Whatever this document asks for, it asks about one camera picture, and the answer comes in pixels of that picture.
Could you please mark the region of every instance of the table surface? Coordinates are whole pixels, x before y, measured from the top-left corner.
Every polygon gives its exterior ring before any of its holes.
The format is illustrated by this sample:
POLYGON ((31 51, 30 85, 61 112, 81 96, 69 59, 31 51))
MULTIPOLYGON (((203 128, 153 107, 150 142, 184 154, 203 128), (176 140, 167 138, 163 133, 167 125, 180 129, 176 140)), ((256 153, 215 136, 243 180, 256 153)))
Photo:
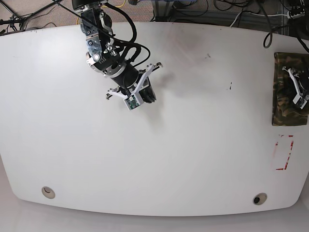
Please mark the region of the table surface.
MULTIPOLYGON (((157 101, 133 111, 116 97, 105 100, 115 83, 87 66, 78 26, 0 37, 0 154, 14 194, 147 216, 293 205, 309 171, 309 130, 271 125, 273 54, 305 53, 299 42, 274 35, 264 49, 259 31, 136 26, 137 42, 152 51, 149 63, 164 68, 151 75, 157 101), (288 168, 278 171, 291 140, 288 168), (44 186, 54 199, 42 195, 44 186), (268 198, 257 206, 259 193, 268 198)), ((113 28, 117 38, 130 38, 127 23, 113 28)))

